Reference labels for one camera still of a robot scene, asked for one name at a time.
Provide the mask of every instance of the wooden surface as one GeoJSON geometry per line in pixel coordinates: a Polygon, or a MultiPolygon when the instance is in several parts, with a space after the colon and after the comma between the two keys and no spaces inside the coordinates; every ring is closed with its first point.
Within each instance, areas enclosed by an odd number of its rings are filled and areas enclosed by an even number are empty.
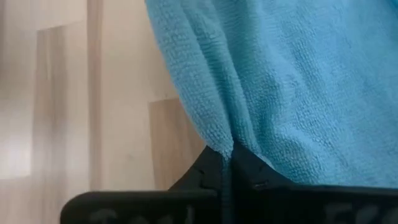
{"type": "Polygon", "coordinates": [[[0,218],[58,223],[89,190],[167,189],[204,143],[144,1],[0,0],[0,218]]]}

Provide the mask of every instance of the microfiber towel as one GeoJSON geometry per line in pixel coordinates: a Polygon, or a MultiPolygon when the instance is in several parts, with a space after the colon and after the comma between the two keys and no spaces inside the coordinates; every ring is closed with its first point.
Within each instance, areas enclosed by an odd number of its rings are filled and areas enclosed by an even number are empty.
{"type": "Polygon", "coordinates": [[[398,187],[395,0],[146,0],[198,133],[303,184],[398,187]]]}

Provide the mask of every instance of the blue towel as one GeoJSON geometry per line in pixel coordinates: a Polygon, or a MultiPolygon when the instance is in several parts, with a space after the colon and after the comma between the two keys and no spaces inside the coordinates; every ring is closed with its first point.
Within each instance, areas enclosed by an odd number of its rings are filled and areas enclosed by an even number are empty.
{"type": "Polygon", "coordinates": [[[183,106],[304,184],[398,187],[395,0],[146,0],[183,106]]]}

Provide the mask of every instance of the wooden floor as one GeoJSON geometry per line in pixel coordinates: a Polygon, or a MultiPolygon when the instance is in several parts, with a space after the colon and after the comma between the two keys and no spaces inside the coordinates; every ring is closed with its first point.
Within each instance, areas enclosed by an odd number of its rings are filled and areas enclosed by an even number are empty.
{"type": "Polygon", "coordinates": [[[167,189],[203,149],[144,0],[0,0],[0,219],[89,190],[167,189]]]}

